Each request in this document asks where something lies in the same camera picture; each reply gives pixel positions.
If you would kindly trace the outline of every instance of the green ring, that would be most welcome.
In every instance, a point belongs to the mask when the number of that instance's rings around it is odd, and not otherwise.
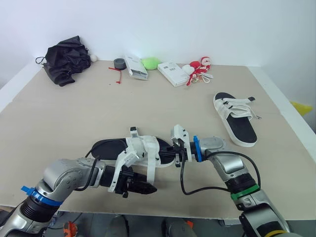
[[[236,193],[236,194],[231,194],[231,198],[232,198],[232,200],[236,201],[236,200],[238,200],[238,198],[245,196],[247,194],[250,194],[258,189],[260,189],[260,187],[257,184],[255,184],[254,186],[252,186],[244,191],[241,191],[241,192]]]

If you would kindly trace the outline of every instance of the yellow object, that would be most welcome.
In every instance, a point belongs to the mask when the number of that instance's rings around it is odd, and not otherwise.
[[[293,102],[293,101],[290,101],[290,102],[294,106],[294,108],[296,108],[297,112],[302,116],[313,110],[312,106],[302,105],[300,103]]]
[[[275,236],[278,234],[284,234],[284,233],[287,233],[287,231],[284,231],[284,230],[271,231],[271,232],[267,233],[265,235],[265,237],[272,237],[272,236]]]

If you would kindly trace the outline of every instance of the yellow ring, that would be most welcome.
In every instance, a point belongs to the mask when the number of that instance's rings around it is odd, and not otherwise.
[[[265,235],[265,237],[272,237],[274,235],[277,235],[277,234],[284,234],[284,233],[287,233],[287,231],[284,231],[284,230],[277,230],[277,231],[271,231],[269,233],[267,233]]]

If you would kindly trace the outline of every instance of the white ball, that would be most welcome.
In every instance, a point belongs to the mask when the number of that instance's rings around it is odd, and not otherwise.
[[[91,62],[96,62],[96,61],[98,61],[98,57],[95,56],[94,54],[90,54],[90,60],[91,60]]]

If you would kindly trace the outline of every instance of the blue ring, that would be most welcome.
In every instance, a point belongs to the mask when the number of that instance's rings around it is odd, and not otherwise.
[[[63,204],[62,201],[54,201],[51,199],[48,199],[46,197],[44,197],[42,194],[40,194],[35,188],[28,188],[26,186],[23,186],[21,188],[22,191],[26,192],[27,196],[33,196],[35,197],[38,201],[41,201],[47,205],[51,205],[51,206],[60,206],[61,204]]]
[[[202,162],[202,154],[201,154],[201,148],[199,147],[199,140],[197,136],[193,137],[194,144],[196,145],[196,151],[197,151],[197,161]]]

